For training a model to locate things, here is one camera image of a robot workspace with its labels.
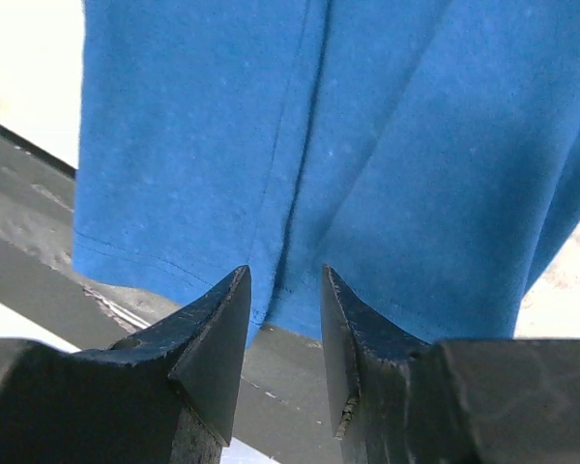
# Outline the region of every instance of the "blue fabric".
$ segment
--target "blue fabric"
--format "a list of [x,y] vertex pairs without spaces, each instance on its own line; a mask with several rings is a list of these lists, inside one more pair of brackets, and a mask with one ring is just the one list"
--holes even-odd
[[329,263],[426,341],[512,336],[580,220],[580,0],[85,2],[73,264],[185,304]]

